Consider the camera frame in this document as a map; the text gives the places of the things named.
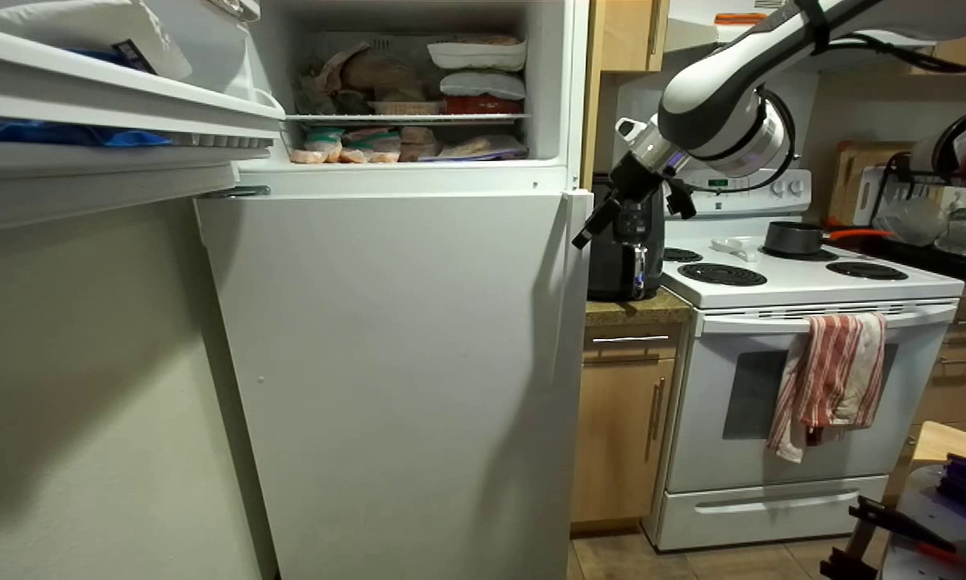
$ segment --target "stove burner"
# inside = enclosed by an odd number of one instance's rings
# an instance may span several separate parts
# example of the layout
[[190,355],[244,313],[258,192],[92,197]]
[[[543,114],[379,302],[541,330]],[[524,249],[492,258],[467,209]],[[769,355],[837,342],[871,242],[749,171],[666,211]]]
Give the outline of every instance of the stove burner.
[[896,271],[892,267],[885,267],[884,264],[870,262],[834,262],[833,264],[826,264],[826,267],[837,272],[837,274],[871,280],[904,280],[909,278],[909,275],[903,271]]
[[663,258],[666,262],[699,262],[703,259],[699,253],[681,250],[679,247],[667,247]]
[[725,284],[727,286],[758,286],[769,282],[765,276],[750,269],[729,267],[726,264],[701,262],[679,267],[679,274],[686,278],[708,282],[710,284]]
[[803,262],[832,262],[837,260],[837,254],[830,252],[829,250],[820,250],[814,254],[788,254],[785,252],[777,252],[776,250],[770,250],[768,247],[759,247],[759,252],[766,254],[766,256],[773,256],[776,258],[782,258],[784,260],[802,260]]

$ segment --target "saucepan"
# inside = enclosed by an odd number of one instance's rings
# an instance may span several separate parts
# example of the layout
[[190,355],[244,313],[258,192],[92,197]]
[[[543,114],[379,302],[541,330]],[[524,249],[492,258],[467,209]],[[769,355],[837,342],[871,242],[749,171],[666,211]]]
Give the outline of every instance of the saucepan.
[[802,256],[819,252],[823,242],[841,238],[854,238],[857,235],[894,235],[880,229],[850,228],[825,231],[813,224],[802,222],[769,222],[765,232],[765,249],[770,253]]

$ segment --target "white refrigerator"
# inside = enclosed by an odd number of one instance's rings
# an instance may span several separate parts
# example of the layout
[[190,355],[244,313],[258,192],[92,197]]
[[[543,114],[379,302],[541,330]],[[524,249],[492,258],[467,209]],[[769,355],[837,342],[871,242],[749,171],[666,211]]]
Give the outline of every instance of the white refrigerator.
[[[193,64],[189,84],[0,34],[0,117],[189,147],[0,143],[0,228],[198,196],[283,578],[563,578],[588,3],[147,4]],[[342,122],[292,116],[306,52],[455,32],[527,41],[512,121],[529,158],[288,162],[293,122]],[[508,120],[449,121],[439,130],[478,135]]]

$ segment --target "pot handle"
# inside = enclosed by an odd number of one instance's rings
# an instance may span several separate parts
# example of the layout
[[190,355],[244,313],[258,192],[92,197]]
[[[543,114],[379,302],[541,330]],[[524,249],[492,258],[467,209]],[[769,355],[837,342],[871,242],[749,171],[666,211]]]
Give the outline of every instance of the pot handle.
[[844,229],[830,232],[827,237],[830,241],[835,241],[841,238],[855,238],[856,235],[879,235],[881,238],[885,238],[885,236],[894,235],[894,232],[881,229]]

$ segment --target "wall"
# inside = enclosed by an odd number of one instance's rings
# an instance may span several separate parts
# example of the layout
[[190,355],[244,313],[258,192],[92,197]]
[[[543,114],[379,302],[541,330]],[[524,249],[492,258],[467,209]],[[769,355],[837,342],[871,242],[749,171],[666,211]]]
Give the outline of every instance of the wall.
[[[645,76],[605,73],[597,117],[598,144],[594,163],[597,172],[611,170],[626,151],[622,139],[616,136],[615,121],[621,117],[647,121],[658,111],[662,91],[673,80],[675,73],[703,58],[707,52],[708,48],[670,52],[665,55],[660,72]],[[767,82],[767,87],[780,94],[794,115],[798,133],[796,150],[799,154],[806,140],[818,81],[819,75],[814,70],[790,70]],[[688,162],[688,168],[699,165],[693,160]]]
[[0,579],[271,578],[246,437],[187,201],[0,231]]
[[843,140],[909,140],[936,135],[966,113],[966,77],[907,76],[891,65],[824,73],[815,92],[806,158],[813,172],[813,209],[829,206]]

